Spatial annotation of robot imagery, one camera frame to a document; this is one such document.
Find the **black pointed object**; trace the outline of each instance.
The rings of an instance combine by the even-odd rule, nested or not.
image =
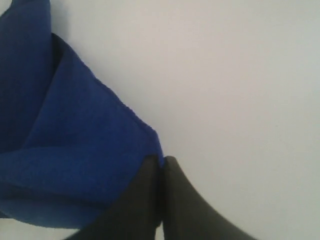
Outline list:
[[[157,157],[147,157],[121,197],[93,223],[66,240],[154,240],[158,213]]]
[[[255,240],[200,196],[174,157],[165,158],[163,179],[165,240]]]

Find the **blue fabric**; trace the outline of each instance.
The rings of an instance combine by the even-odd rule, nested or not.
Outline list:
[[[154,130],[51,33],[49,0],[0,17],[0,216],[81,228],[126,189]]]

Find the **folded fabric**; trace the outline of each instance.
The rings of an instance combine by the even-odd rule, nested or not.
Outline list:
[[[51,33],[49,0],[0,17],[0,216],[81,228],[125,191],[157,133]]]

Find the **blue cloth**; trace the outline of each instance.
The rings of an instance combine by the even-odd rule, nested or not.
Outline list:
[[[51,33],[49,0],[0,17],[0,216],[81,228],[126,189],[156,132]]]

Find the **white background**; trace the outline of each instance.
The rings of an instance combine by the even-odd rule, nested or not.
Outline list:
[[[261,240],[320,239],[320,0],[51,2],[216,210]],[[0,222],[3,240],[70,233]]]

